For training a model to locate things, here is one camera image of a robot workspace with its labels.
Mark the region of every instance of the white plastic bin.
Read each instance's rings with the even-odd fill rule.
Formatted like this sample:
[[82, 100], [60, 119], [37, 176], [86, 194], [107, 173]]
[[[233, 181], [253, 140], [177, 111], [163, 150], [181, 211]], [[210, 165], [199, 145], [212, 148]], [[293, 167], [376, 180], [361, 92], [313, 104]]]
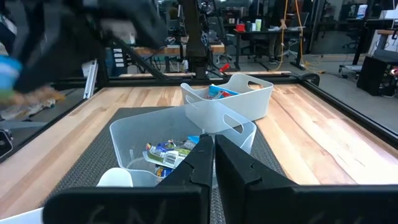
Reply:
[[[254, 90], [249, 87], [250, 83], [262, 85], [262, 88]], [[239, 94], [218, 100], [207, 100], [208, 87], [194, 90], [188, 84], [183, 83], [181, 84], [181, 91], [184, 103], [218, 101], [250, 121], [263, 118], [267, 114], [269, 98], [274, 89], [272, 83], [242, 73], [235, 73], [228, 83], [219, 86]]]
[[[216, 101], [131, 116], [110, 126], [118, 164], [130, 172], [135, 187], [153, 187], [160, 181], [154, 175], [155, 165], [142, 156], [147, 143], [185, 140], [187, 136], [203, 133], [223, 134], [250, 154], [256, 129], [254, 123]], [[213, 177], [213, 187], [216, 187], [215, 173]]]

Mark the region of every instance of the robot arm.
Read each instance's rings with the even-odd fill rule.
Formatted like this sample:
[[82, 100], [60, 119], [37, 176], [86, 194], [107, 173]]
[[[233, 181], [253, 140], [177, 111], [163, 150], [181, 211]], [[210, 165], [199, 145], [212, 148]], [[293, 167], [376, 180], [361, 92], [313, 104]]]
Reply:
[[120, 34], [119, 21], [130, 22], [145, 47], [158, 49], [167, 37], [149, 0], [8, 0], [6, 6], [17, 26], [10, 56], [23, 65], [14, 84], [20, 93], [69, 77], [104, 55], [107, 34]]

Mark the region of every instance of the bin handle hole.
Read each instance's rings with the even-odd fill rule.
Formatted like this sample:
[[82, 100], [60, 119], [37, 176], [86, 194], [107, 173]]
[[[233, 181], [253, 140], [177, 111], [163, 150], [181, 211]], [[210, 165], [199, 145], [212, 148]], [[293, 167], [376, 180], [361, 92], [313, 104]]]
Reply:
[[263, 85], [261, 85], [260, 83], [255, 83], [255, 82], [252, 82], [252, 81], [248, 81], [248, 88], [250, 88], [250, 89], [252, 89], [252, 90], [256, 90], [256, 89], [257, 89], [257, 87], [255, 87], [255, 88], [252, 88], [252, 87], [250, 87], [250, 85], [259, 85], [259, 86], [260, 86], [260, 88], [258, 88], [258, 89], [262, 89], [262, 88], [264, 88], [264, 86], [263, 86]]
[[231, 129], [236, 131], [238, 134], [242, 134], [244, 131], [243, 124], [231, 117], [228, 114], [223, 116], [224, 124], [228, 125]]
[[191, 103], [195, 101], [191, 96], [185, 95], [185, 100], [189, 105], [193, 106], [195, 109], [198, 109], [193, 103]]

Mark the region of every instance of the red object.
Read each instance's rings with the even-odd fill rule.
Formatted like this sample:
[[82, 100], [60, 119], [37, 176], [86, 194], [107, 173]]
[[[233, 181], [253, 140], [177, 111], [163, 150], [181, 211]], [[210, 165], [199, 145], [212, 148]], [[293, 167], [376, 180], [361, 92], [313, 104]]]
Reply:
[[236, 31], [238, 32], [244, 32], [244, 24], [236, 24]]
[[220, 72], [223, 72], [223, 71], [225, 71], [227, 69], [229, 69], [229, 64], [228, 63], [220, 68]]

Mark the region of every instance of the black rubber mat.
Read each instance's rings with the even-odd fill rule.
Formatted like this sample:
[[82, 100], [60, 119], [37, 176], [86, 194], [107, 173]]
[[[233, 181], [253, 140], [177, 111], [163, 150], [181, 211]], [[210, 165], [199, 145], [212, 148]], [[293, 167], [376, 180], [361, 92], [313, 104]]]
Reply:
[[[49, 196], [59, 192], [60, 190], [72, 187], [96, 186], [98, 181], [100, 181], [101, 176], [108, 169], [118, 166], [111, 139], [111, 133], [109, 132], [109, 126], [112, 124], [112, 122], [121, 118], [153, 112], [161, 109], [166, 108], [153, 107], [119, 109], [97, 135], [94, 141], [88, 146], [86, 151], [75, 162], [72, 168], [67, 172], [67, 174], [65, 174], [65, 176], [53, 189]], [[274, 153], [259, 130], [257, 130], [256, 136], [254, 138], [251, 155], [276, 172], [285, 175]], [[211, 223], [225, 223], [218, 189], [213, 190], [211, 197]]]

